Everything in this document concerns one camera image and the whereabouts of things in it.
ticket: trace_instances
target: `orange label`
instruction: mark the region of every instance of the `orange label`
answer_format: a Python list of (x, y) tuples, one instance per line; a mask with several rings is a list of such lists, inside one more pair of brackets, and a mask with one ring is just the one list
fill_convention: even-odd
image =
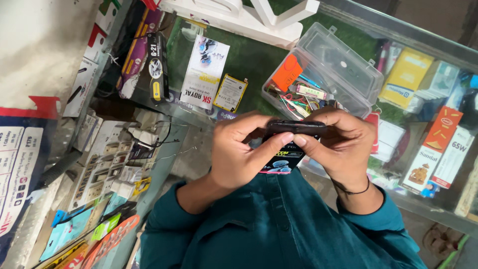
[(302, 73), (302, 67), (297, 62), (297, 58), (294, 55), (289, 55), (285, 59), (281, 67), (275, 72), (272, 80), (275, 85), (283, 92), (287, 91), (287, 88), (292, 85), (294, 80)]
[(434, 151), (444, 153), (446, 146), (455, 133), (456, 126), (460, 122), (463, 113), (443, 106), (435, 122), (426, 136), (423, 146)]

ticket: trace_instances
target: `yellow box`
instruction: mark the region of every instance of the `yellow box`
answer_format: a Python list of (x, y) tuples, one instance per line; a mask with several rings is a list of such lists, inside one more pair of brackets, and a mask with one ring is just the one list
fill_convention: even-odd
[(406, 109), (433, 59), (412, 48), (404, 48), (383, 84), (379, 97)]

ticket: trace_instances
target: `purple product box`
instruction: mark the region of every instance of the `purple product box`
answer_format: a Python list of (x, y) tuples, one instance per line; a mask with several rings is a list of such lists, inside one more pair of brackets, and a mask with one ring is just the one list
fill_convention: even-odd
[(145, 36), (147, 33), (154, 32), (161, 24), (161, 18), (163, 17), (163, 11), (161, 10), (149, 10), (144, 11), (143, 18), (135, 37), (144, 36), (142, 38), (134, 39), (131, 43), (130, 51), (124, 62), (121, 77), (118, 79), (116, 88), (119, 89), (119, 96), (121, 98), (129, 99), (133, 95), (136, 83), (138, 82), (140, 71), (144, 67), (147, 53), (148, 38)]

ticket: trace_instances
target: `right hand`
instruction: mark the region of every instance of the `right hand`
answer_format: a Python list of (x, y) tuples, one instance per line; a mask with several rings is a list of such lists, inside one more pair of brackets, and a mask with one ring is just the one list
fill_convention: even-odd
[(321, 164), (333, 180), (350, 192), (366, 189), (367, 163), (375, 139), (375, 127), (341, 109), (323, 108), (304, 121), (323, 122), (328, 132), (318, 142), (305, 134), (294, 135), (294, 143)]

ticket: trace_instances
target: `white wall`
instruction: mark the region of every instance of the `white wall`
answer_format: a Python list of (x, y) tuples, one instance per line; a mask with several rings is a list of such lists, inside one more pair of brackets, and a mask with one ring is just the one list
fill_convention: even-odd
[(0, 0), (0, 107), (65, 108), (101, 0)]

